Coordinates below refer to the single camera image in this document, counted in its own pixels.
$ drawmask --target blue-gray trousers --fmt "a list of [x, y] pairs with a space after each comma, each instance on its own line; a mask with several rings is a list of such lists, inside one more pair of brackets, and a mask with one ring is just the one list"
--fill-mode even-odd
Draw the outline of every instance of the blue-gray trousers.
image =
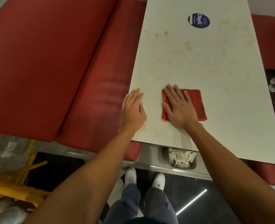
[[[122, 192], [122, 197], [109, 209], [103, 224], [122, 224], [137, 217], [140, 191], [135, 184], [129, 184]], [[150, 187], [145, 196], [145, 214], [158, 222], [178, 224], [176, 213], [165, 193]]]

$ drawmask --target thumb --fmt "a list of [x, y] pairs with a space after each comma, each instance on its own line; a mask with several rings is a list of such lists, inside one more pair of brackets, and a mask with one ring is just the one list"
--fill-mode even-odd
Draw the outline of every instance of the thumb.
[[165, 110], [165, 112], [166, 112], [166, 114], [167, 114], [168, 116], [170, 116], [171, 114], [173, 114], [173, 112], [172, 112], [170, 106], [169, 106], [167, 103], [162, 102], [162, 107], [163, 107], [163, 109]]
[[143, 104], [139, 103], [139, 112], [141, 115], [146, 115]]

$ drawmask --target tabletop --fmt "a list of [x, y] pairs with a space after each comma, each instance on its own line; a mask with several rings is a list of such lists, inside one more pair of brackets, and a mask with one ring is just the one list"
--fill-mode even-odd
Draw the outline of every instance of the tabletop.
[[161, 119], [168, 83], [201, 91], [203, 126], [239, 158], [275, 163], [275, 116], [247, 0], [148, 0], [130, 90], [144, 93], [133, 140], [198, 151]]

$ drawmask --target round purple sticker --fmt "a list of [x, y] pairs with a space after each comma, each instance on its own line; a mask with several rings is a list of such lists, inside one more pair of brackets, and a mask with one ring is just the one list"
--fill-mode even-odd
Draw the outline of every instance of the round purple sticker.
[[209, 18], [201, 13], [194, 13], [189, 16], [188, 22], [196, 28], [206, 28], [210, 25]]

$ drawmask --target person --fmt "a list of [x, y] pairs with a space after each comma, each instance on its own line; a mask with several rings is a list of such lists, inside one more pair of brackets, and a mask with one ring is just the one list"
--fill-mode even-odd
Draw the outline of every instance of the person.
[[[275, 223], [275, 190], [234, 156], [197, 120], [188, 94], [167, 85], [171, 107], [162, 103], [170, 122], [184, 129], [198, 147], [218, 189], [241, 223]], [[95, 224], [117, 180], [122, 160], [134, 134], [146, 121], [141, 99], [132, 90], [123, 100], [116, 137], [89, 162], [59, 185], [25, 220], [24, 224]], [[145, 197], [147, 217], [136, 218], [139, 191], [134, 169], [126, 173], [122, 198], [110, 208], [105, 223], [175, 224], [177, 218], [164, 194], [164, 177], [158, 174]]]

